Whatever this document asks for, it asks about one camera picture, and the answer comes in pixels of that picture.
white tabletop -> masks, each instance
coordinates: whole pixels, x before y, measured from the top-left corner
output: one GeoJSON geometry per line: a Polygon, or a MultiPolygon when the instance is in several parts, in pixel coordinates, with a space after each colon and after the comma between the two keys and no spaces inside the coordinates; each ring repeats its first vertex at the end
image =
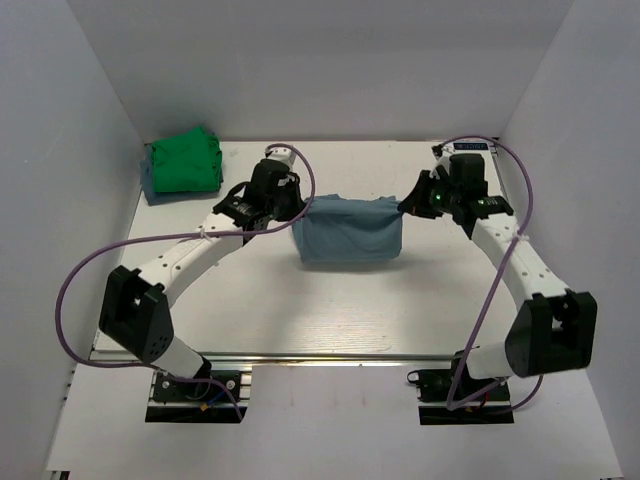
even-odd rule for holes
{"type": "MultiPolygon", "coordinates": [[[[511,425],[421,426],[409,366],[259,366],[240,424],[145,423],[151,371],[79,366],[49,470],[72,479],[620,476],[584,371],[548,375],[511,425]]],[[[535,379],[513,379],[513,399],[535,379]]]]}
{"type": "MultiPolygon", "coordinates": [[[[193,231],[235,184],[250,178],[267,142],[227,142],[216,199],[149,207],[142,195],[130,237],[193,231]]],[[[435,163],[431,142],[295,142],[311,162],[317,194],[403,199],[435,163]]],[[[490,194],[500,187],[485,152],[490,194]]],[[[309,191],[304,166],[294,169],[309,191]]],[[[169,248],[133,246],[136,267],[169,248]]],[[[290,229],[255,238],[195,282],[172,309],[176,334],[201,352],[450,355],[463,348],[495,269],[451,219],[404,216],[403,250],[382,265],[308,268],[290,229]]],[[[501,286],[478,343],[501,340],[515,316],[501,286]]],[[[100,335],[96,350],[121,351],[100,335]]]]}

light blue towel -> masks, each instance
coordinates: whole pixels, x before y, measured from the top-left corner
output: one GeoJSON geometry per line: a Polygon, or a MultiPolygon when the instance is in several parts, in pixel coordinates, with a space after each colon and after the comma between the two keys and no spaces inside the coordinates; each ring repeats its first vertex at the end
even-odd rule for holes
{"type": "Polygon", "coordinates": [[[303,263],[380,262],[402,250],[402,213],[395,197],[316,197],[292,228],[303,263]]]}

white wall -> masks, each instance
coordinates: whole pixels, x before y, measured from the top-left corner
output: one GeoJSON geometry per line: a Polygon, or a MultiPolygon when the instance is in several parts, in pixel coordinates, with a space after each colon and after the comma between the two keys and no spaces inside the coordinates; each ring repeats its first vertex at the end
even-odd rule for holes
{"type": "MultiPolygon", "coordinates": [[[[0,44],[0,476],[21,480],[40,478],[69,378],[57,289],[126,235],[142,144],[64,0],[0,2],[0,44]]],[[[113,262],[66,309],[84,353],[113,262]]]]}
{"type": "Polygon", "coordinates": [[[499,135],[571,0],[69,0],[143,140],[499,135]]]}
{"type": "MultiPolygon", "coordinates": [[[[640,479],[639,2],[576,0],[504,141],[533,177],[532,241],[598,301],[589,378],[625,478],[640,479]]],[[[517,173],[501,170],[521,209],[517,173]]]]}

green cloth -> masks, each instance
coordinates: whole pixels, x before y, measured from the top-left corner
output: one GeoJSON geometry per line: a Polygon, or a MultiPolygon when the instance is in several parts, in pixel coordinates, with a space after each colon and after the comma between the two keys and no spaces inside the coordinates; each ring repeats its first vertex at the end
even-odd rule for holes
{"type": "Polygon", "coordinates": [[[151,144],[153,190],[216,192],[220,190],[222,152],[218,137],[202,127],[151,144]]]}

cable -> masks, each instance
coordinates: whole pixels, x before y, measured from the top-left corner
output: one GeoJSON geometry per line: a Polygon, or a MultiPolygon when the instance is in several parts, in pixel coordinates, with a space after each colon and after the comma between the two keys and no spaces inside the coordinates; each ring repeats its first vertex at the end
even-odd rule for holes
{"type": "Polygon", "coordinates": [[[527,395],[525,399],[522,400],[520,403],[516,403],[515,405],[511,405],[510,407],[507,407],[507,408],[503,408],[502,410],[493,410],[493,411],[487,412],[487,414],[488,415],[504,415],[505,413],[511,413],[514,410],[517,410],[518,408],[525,406],[527,403],[531,401],[533,397],[536,396],[536,393],[538,393],[538,390],[540,390],[540,387],[542,386],[543,378],[544,378],[544,375],[540,375],[538,377],[536,386],[533,387],[533,390],[531,390],[531,393],[527,395]]]}
{"type": "Polygon", "coordinates": [[[469,339],[467,340],[467,344],[466,344],[466,346],[464,348],[464,351],[462,353],[462,357],[460,359],[460,363],[458,364],[458,368],[456,369],[455,374],[453,376],[453,381],[451,383],[451,388],[449,388],[449,392],[447,393],[447,409],[448,410],[456,410],[456,409],[464,406],[465,403],[467,403],[467,402],[479,397],[483,393],[488,392],[489,390],[497,387],[498,385],[500,385],[501,383],[503,383],[505,381],[505,379],[495,380],[494,382],[490,383],[489,385],[486,385],[485,387],[481,388],[477,392],[472,393],[471,395],[468,395],[467,397],[463,398],[462,400],[459,400],[459,401],[456,402],[453,399],[454,394],[455,394],[456,390],[458,389],[458,385],[460,384],[460,379],[462,378],[462,372],[464,371],[464,367],[467,364],[467,360],[469,358],[469,353],[471,352],[471,349],[473,348],[473,344],[476,341],[476,338],[478,337],[478,333],[480,332],[480,328],[482,327],[482,324],[483,324],[483,322],[485,320],[485,317],[487,316],[487,312],[489,311],[489,306],[491,305],[491,302],[493,301],[493,297],[495,296],[496,291],[498,290],[498,285],[500,285],[500,280],[502,280],[502,276],[504,275],[504,271],[507,268],[507,264],[509,263],[509,259],[511,258],[511,255],[513,254],[513,251],[515,250],[516,245],[517,245],[518,241],[520,240],[520,235],[522,235],[524,233],[524,231],[526,230],[527,226],[529,225],[529,221],[531,220],[531,214],[533,213],[533,186],[531,185],[531,178],[529,177],[529,174],[527,173],[527,169],[525,168],[524,163],[522,163],[522,160],[520,160],[520,157],[518,157],[518,155],[513,150],[511,150],[509,147],[507,147],[506,145],[501,144],[499,141],[494,140],[491,137],[485,137],[484,135],[463,135],[463,136],[459,136],[459,137],[454,137],[454,138],[451,138],[451,139],[447,140],[446,142],[441,143],[440,145],[438,145],[438,147],[442,148],[442,147],[444,147],[445,145],[447,145],[449,143],[455,142],[456,140],[470,139],[470,138],[481,138],[481,139],[483,139],[483,140],[485,140],[487,142],[491,142],[496,147],[502,148],[509,155],[511,155],[513,160],[518,164],[518,167],[520,168],[520,171],[522,172],[522,176],[524,177],[524,181],[525,181],[525,184],[527,186],[528,204],[527,204],[527,211],[525,213],[524,219],[522,220],[522,224],[518,228],[518,231],[516,232],[516,235],[511,240],[511,243],[509,244],[509,247],[507,248],[507,251],[505,252],[504,257],[502,257],[502,261],[500,262],[500,265],[498,266],[498,270],[496,271],[496,276],[494,277],[493,282],[491,283],[491,287],[489,288],[489,292],[487,293],[487,297],[485,298],[485,301],[484,301],[484,303],[482,305],[482,308],[480,309],[480,313],[478,315],[478,319],[476,320],[476,323],[473,326],[473,329],[471,331],[471,335],[469,335],[469,339]]]}
{"type": "MultiPolygon", "coordinates": [[[[207,234],[210,237],[218,238],[218,237],[254,236],[254,235],[267,235],[269,233],[276,233],[276,232],[280,232],[281,230],[284,230],[284,229],[290,227],[291,225],[293,225],[294,222],[297,222],[298,220],[300,220],[307,213],[307,211],[311,207],[311,203],[313,202],[313,199],[314,199],[315,194],[316,194],[316,179],[315,179],[315,176],[313,174],[313,170],[311,168],[311,164],[309,163],[307,158],[302,154],[302,152],[300,150],[298,150],[296,147],[294,147],[293,145],[287,145],[286,143],[274,143],[274,144],[269,145],[267,148],[268,149],[273,149],[273,148],[278,148],[278,147],[291,149],[296,155],[298,155],[298,157],[300,157],[300,160],[302,160],[302,163],[304,163],[304,166],[306,167],[307,172],[309,173],[309,182],[311,184],[311,192],[309,194],[309,200],[307,201],[307,204],[304,206],[302,211],[298,215],[296,215],[294,218],[292,218],[290,221],[285,222],[282,225],[278,225],[277,227],[274,227],[274,228],[269,228],[269,229],[266,229],[266,230],[257,230],[257,231],[254,231],[254,232],[242,232],[242,231],[233,231],[233,232],[232,231],[226,231],[226,232],[212,231],[212,232],[207,232],[207,234]]],[[[60,287],[60,291],[58,292],[58,297],[56,299],[56,308],[55,308],[55,312],[54,312],[55,325],[56,325],[56,335],[58,336],[58,341],[60,342],[60,345],[62,346],[62,349],[65,351],[65,353],[69,357],[71,357],[71,359],[73,359],[75,362],[77,362],[77,363],[79,363],[81,365],[86,365],[88,367],[96,367],[96,368],[146,367],[146,368],[151,368],[153,370],[158,370],[157,367],[155,367],[153,365],[147,365],[147,364],[144,364],[144,363],[137,363],[137,362],[106,363],[106,362],[96,362],[96,361],[93,361],[93,360],[84,359],[84,358],[80,357],[69,346],[69,343],[67,342],[67,340],[66,340],[66,338],[64,336],[64,332],[62,330],[62,302],[64,301],[64,297],[65,297],[65,295],[67,293],[67,290],[69,289],[69,285],[71,284],[71,282],[73,281],[75,276],[89,262],[91,262],[95,258],[99,257],[100,255],[103,255],[103,254],[105,254],[105,253],[107,253],[107,252],[109,252],[111,250],[115,250],[117,248],[125,247],[127,245],[136,245],[136,244],[139,244],[139,243],[148,243],[148,242],[159,242],[159,241],[164,241],[164,240],[181,240],[181,239],[185,239],[185,238],[190,238],[190,239],[191,238],[200,238],[200,236],[201,236],[200,232],[189,232],[189,233],[172,233],[172,234],[169,234],[169,235],[153,235],[153,236],[149,236],[149,237],[130,238],[128,240],[122,240],[122,241],[119,241],[119,242],[114,242],[114,243],[106,245],[106,246],[104,246],[102,248],[99,248],[95,252],[87,255],[84,259],[82,259],[75,267],[73,267],[71,272],[69,272],[67,277],[62,282],[62,286],[60,287]]],[[[229,400],[231,400],[231,403],[233,404],[233,406],[236,409],[236,413],[238,414],[238,417],[240,418],[240,420],[242,420],[242,413],[240,412],[240,408],[238,407],[238,403],[236,402],[235,398],[233,398],[233,395],[231,394],[229,389],[224,384],[222,384],[222,383],[220,383],[217,380],[214,380],[212,378],[194,379],[194,378],[182,378],[182,377],[173,377],[173,376],[171,376],[171,378],[173,378],[176,381],[182,382],[182,383],[208,383],[208,384],[215,385],[215,386],[221,388],[222,391],[224,393],[226,393],[227,397],[229,397],[229,400]]]]}
{"type": "Polygon", "coordinates": [[[208,402],[205,402],[202,405],[200,405],[200,410],[202,410],[204,412],[205,410],[211,408],[214,403],[216,403],[218,400],[220,400],[222,395],[224,395],[224,392],[219,392],[218,395],[213,397],[211,400],[209,400],[208,402]]]}
{"type": "Polygon", "coordinates": [[[478,410],[480,410],[482,407],[484,407],[487,402],[489,401],[489,392],[486,392],[484,394],[484,397],[482,398],[482,402],[480,402],[480,405],[478,405],[477,407],[470,407],[471,408],[471,412],[477,412],[478,410]]]}

